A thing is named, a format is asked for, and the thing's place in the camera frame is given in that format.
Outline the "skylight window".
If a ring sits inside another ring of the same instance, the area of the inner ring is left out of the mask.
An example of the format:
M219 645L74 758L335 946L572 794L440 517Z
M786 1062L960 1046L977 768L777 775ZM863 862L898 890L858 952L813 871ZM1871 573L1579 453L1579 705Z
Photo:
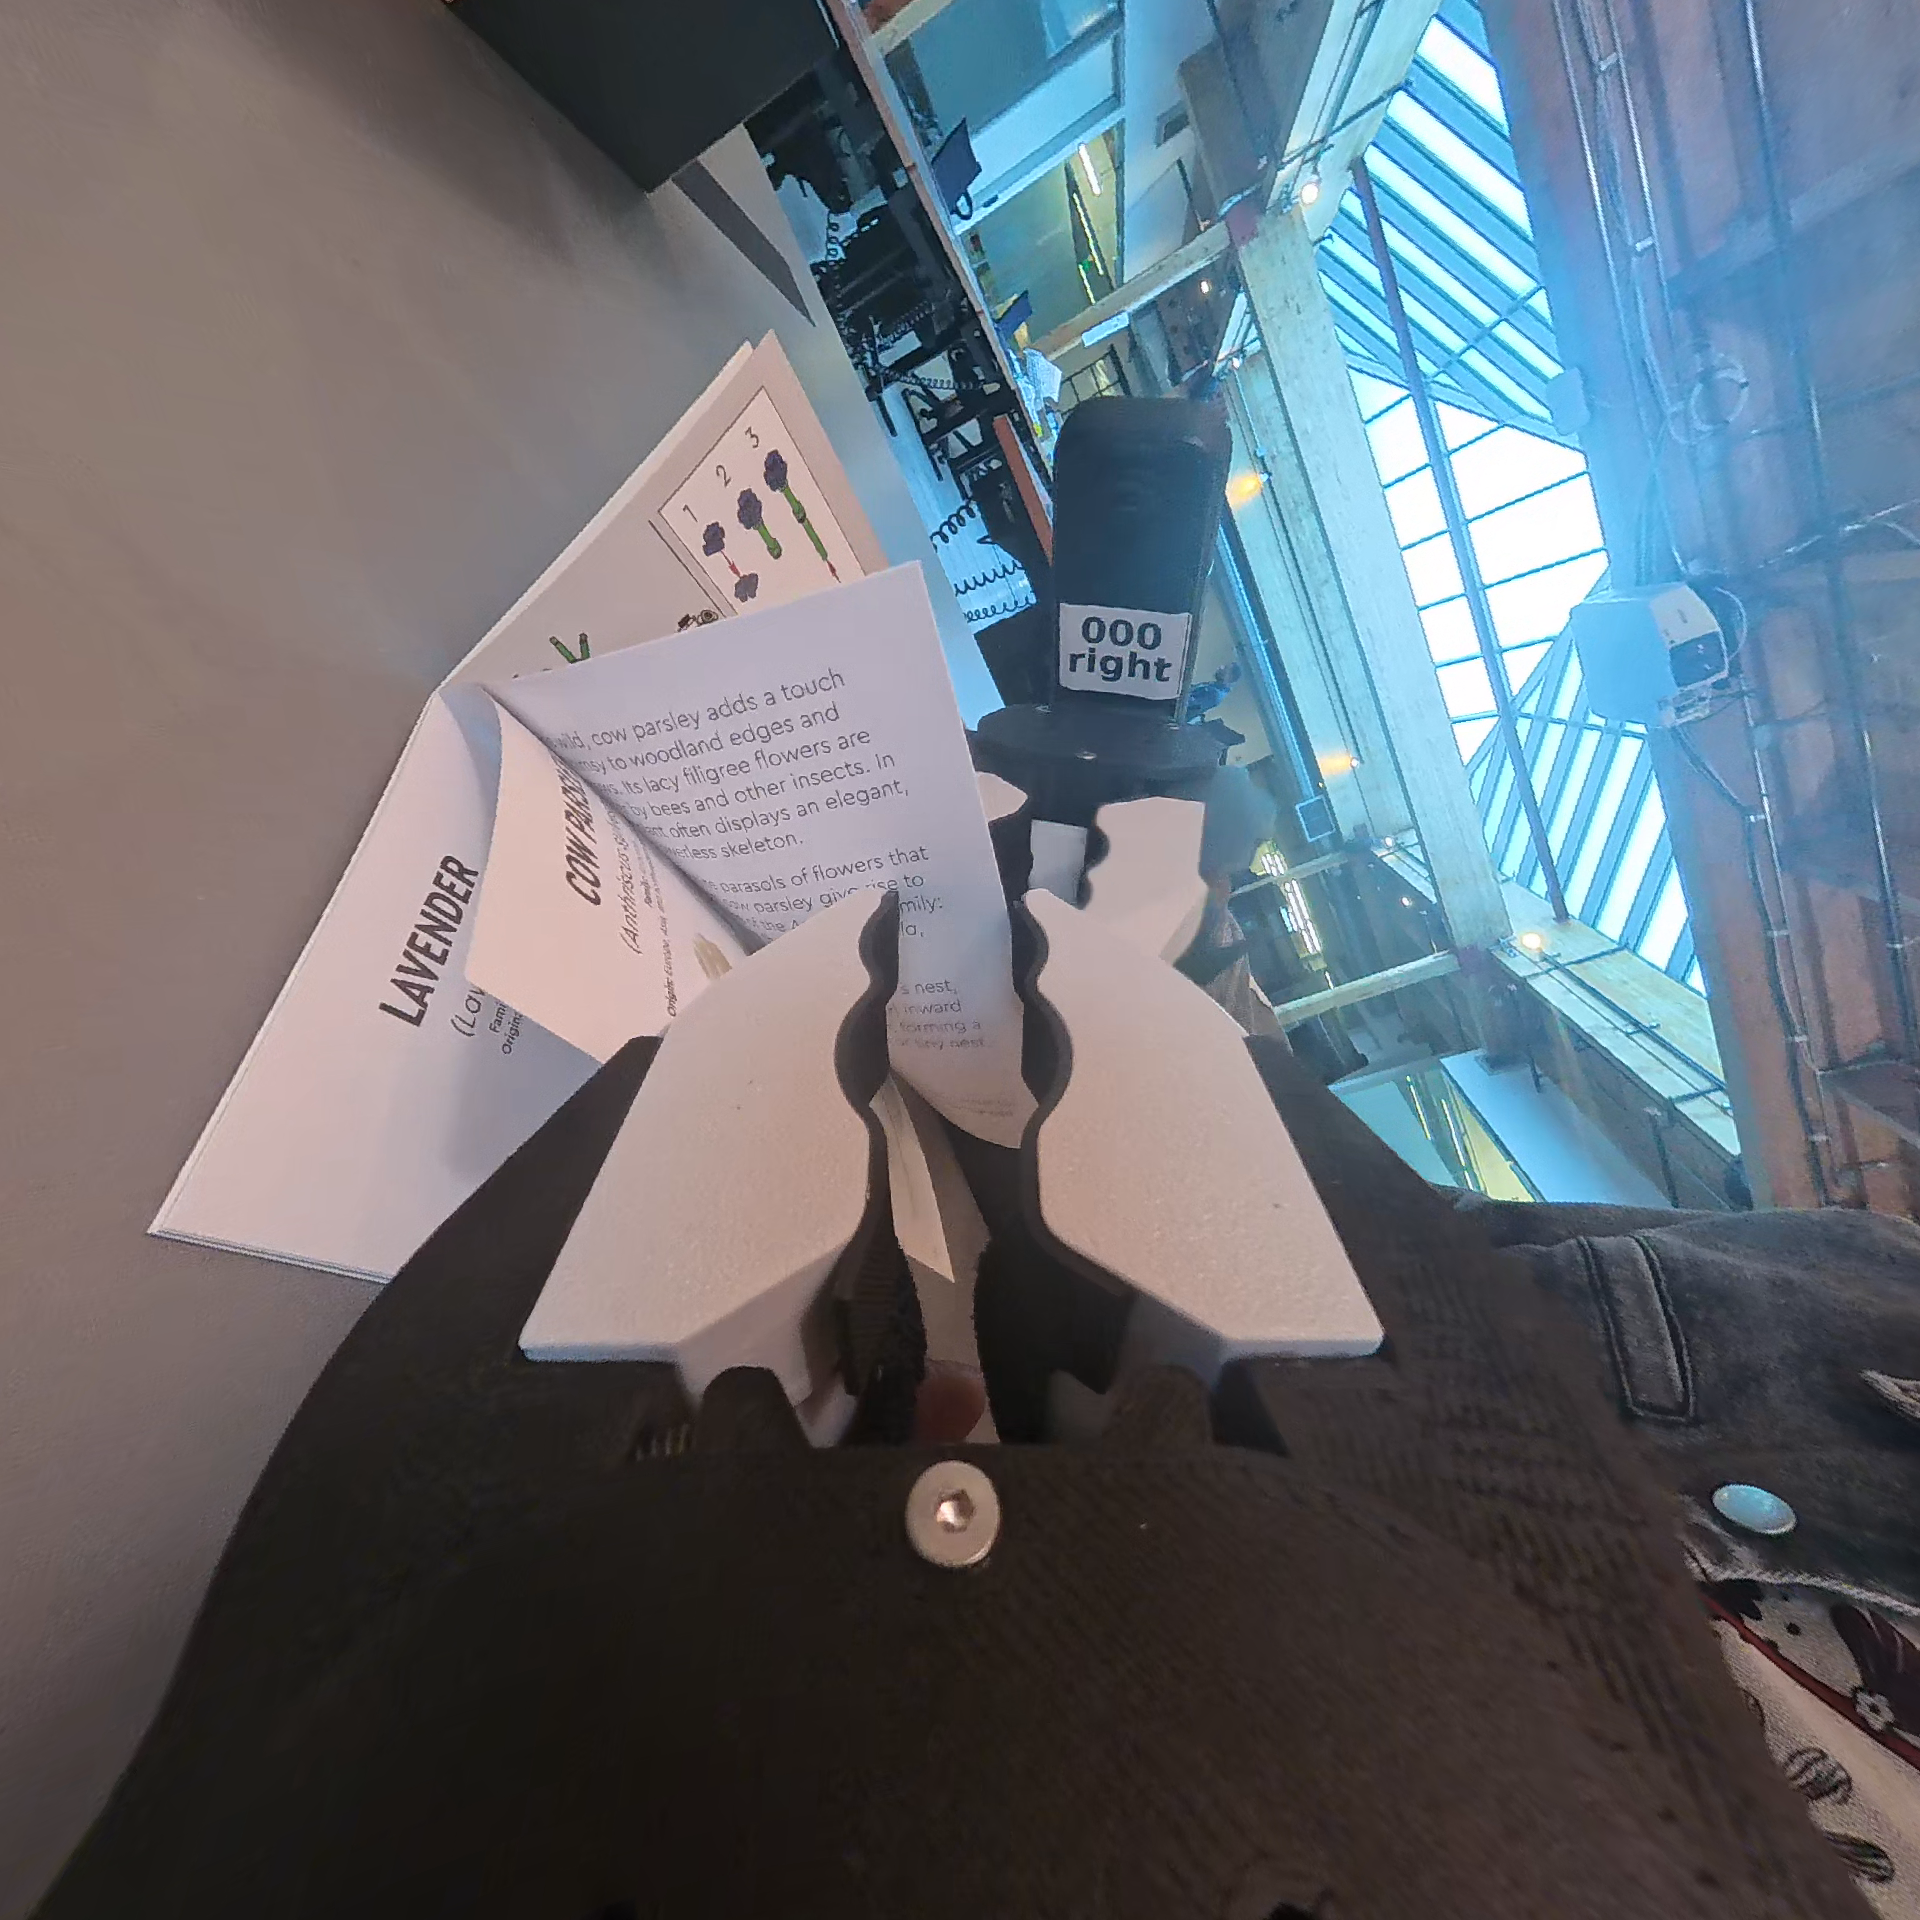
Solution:
M1563 637L1610 553L1480 5L1438 7L1361 163L1316 272L1496 875L1704 994L1645 728Z

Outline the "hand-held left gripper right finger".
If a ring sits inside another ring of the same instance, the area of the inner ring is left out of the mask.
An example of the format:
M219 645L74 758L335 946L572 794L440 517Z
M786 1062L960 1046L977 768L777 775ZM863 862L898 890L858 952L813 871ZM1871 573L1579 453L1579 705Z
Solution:
M1015 908L1034 1112L977 1159L977 1353L1004 1441L1041 1441L1059 1377L1085 1400L1179 1365L1383 1354L1384 1324L1267 1070L1289 1062L1090 908Z

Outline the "white lego instruction booklet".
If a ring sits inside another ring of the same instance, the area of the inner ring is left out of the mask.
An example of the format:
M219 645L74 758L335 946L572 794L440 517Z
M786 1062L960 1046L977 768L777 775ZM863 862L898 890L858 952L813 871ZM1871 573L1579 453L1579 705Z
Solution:
M777 334L432 695L155 1233L392 1280L623 1045L830 904L902 912L894 1070L1016 1143L1011 925L922 563Z

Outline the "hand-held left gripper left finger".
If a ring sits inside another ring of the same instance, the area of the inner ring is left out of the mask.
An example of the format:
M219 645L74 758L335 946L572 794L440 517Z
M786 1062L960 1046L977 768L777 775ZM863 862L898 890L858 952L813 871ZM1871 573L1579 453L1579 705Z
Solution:
M650 1361L688 1396L774 1374L819 1443L875 1377L858 1311L897 1305L875 1095L898 899L855 890L714 981L661 1037L521 1332L530 1361Z

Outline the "floral print shirt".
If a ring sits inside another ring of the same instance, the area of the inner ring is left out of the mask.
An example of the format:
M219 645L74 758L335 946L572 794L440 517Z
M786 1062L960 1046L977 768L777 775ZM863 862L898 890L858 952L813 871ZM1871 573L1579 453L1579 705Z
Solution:
M1882 1917L1918 1914L1916 1609L1694 1540L1688 1570L1764 1746Z

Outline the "black desk frames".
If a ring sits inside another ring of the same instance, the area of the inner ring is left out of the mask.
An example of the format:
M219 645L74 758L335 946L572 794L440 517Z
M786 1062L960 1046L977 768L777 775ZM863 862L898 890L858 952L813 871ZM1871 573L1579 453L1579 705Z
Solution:
M951 229L960 200L855 55L820 60L747 131L889 430L909 422L945 469L1021 458L1045 491L1033 397Z

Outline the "black divider panel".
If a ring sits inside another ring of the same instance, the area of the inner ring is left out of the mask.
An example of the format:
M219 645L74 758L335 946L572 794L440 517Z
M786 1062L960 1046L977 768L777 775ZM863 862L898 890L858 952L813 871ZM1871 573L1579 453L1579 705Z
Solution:
M820 1L450 1L539 99L657 189L829 60Z

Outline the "white ceiling-mounted device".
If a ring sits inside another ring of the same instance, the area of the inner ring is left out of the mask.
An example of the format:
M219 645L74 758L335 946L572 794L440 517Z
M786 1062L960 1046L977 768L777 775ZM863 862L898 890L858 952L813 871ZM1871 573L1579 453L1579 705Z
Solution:
M1679 728L1738 687L1738 639L1694 584L1588 594L1566 631L1605 722Z

